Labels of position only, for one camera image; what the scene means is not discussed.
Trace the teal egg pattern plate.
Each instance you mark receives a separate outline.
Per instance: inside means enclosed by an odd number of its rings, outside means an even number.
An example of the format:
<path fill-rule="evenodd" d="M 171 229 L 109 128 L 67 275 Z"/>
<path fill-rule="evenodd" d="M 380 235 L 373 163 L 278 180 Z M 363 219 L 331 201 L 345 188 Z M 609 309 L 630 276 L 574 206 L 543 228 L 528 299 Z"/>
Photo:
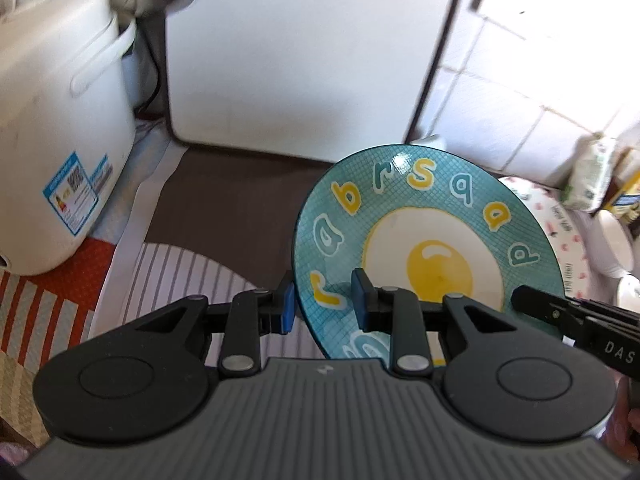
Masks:
<path fill-rule="evenodd" d="M 332 359 L 390 355 L 386 334 L 358 326 L 358 268 L 423 301 L 460 292 L 501 312 L 522 285 L 564 292 L 548 238 L 515 194 L 472 162 L 419 145 L 367 148 L 333 165 L 299 211 L 292 267 L 304 318 Z"/>

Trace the white ribbed bowl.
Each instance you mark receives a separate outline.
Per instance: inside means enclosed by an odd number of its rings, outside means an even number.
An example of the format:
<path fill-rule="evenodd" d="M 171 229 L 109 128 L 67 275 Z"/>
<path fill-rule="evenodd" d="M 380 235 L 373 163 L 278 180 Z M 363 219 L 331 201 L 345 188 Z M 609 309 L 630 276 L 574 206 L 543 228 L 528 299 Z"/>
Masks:
<path fill-rule="evenodd" d="M 627 274 L 617 284 L 614 304 L 616 307 L 640 313 L 640 281 Z"/>
<path fill-rule="evenodd" d="M 608 278 L 624 278 L 634 268 L 634 252 L 627 231 L 607 210 L 592 218 L 587 236 L 592 266 Z"/>

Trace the white pink patterned plate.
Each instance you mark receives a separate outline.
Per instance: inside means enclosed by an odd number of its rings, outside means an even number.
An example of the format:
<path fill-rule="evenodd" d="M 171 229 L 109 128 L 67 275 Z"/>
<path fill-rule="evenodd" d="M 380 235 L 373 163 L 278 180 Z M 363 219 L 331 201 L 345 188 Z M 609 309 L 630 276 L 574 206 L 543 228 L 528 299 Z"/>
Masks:
<path fill-rule="evenodd" d="M 586 299 L 590 271 L 584 240 L 555 192 L 518 177 L 502 177 L 500 181 L 518 196 L 546 233 L 561 269 L 565 295 Z"/>

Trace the yellow label cooking wine bottle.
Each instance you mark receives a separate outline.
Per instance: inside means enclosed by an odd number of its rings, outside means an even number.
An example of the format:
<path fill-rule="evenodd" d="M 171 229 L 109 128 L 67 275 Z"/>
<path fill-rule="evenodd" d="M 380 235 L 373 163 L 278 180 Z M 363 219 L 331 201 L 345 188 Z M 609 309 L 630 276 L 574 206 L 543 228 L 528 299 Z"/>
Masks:
<path fill-rule="evenodd" d="M 638 148 L 623 151 L 601 206 L 626 226 L 639 217 L 639 166 Z"/>

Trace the white green seasoning bag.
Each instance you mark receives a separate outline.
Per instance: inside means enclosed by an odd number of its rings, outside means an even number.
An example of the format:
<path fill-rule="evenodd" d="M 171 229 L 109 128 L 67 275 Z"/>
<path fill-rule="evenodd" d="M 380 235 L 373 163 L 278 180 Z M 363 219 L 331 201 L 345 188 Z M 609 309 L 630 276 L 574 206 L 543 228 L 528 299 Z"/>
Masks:
<path fill-rule="evenodd" d="M 617 160 L 617 140 L 597 133 L 580 150 L 561 195 L 565 208 L 593 212 L 602 203 Z"/>

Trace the striped patterned table mat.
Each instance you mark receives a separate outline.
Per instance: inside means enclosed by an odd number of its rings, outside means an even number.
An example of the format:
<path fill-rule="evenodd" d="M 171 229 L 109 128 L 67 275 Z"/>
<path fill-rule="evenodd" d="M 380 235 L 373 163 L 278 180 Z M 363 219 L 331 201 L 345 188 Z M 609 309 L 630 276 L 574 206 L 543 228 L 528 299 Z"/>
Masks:
<path fill-rule="evenodd" d="M 52 356 L 171 301 L 271 286 L 290 261 L 299 206 L 321 162 L 186 148 L 144 122 L 96 226 L 51 272 L 1 275 L 1 443 L 47 440 L 32 400 Z"/>

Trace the white rice cooker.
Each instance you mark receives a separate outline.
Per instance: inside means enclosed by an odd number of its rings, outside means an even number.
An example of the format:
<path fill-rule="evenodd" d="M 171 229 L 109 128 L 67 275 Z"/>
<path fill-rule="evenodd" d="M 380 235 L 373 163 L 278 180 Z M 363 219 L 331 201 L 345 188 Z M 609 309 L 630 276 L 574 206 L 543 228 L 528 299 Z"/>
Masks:
<path fill-rule="evenodd" d="M 2 16 L 2 269 L 56 268 L 99 217 L 134 144 L 122 56 L 136 31 L 108 0 L 32 0 Z"/>

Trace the white refrigerator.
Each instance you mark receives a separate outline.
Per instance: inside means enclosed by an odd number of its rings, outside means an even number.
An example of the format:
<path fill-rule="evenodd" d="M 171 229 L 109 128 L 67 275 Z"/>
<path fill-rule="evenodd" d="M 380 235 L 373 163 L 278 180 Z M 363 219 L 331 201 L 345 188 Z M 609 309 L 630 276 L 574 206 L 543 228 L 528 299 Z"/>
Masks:
<path fill-rule="evenodd" d="M 183 142 L 335 162 L 403 141 L 451 0 L 194 0 L 166 20 Z"/>

